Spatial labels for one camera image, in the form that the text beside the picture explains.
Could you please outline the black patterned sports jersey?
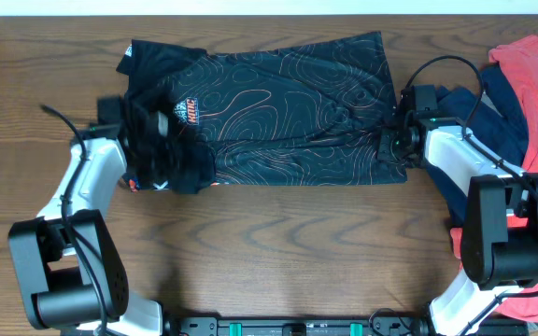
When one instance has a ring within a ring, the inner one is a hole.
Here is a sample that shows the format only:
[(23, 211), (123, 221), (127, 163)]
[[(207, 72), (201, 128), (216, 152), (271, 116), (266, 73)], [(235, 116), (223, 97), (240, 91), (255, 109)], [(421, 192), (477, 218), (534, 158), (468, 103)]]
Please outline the black patterned sports jersey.
[[(194, 194), (214, 185), (397, 184), (405, 169), (376, 157), (396, 99), (378, 32), (283, 49), (209, 53), (133, 41), (117, 70), (124, 94), (97, 101), (97, 120), (120, 125), (135, 190)], [(171, 187), (140, 187), (126, 137), (157, 135), (169, 118), (176, 141)]]

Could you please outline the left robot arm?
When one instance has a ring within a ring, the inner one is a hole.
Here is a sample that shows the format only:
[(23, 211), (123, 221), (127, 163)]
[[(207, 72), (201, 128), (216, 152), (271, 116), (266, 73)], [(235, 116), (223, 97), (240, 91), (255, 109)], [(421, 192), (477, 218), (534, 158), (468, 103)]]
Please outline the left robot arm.
[(127, 162), (120, 125), (79, 131), (71, 161), (35, 218), (7, 242), (29, 323), (64, 335), (164, 335), (162, 306), (129, 288), (105, 223)]

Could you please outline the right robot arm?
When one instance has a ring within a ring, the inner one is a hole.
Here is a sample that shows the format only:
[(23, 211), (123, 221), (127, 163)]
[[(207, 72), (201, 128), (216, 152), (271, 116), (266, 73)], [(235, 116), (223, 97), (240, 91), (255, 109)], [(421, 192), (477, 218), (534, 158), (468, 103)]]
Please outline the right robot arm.
[(504, 301), (538, 297), (538, 173), (506, 162), (452, 118), (385, 128), (377, 157), (434, 167), (466, 198), (460, 272), (411, 334), (475, 333)]

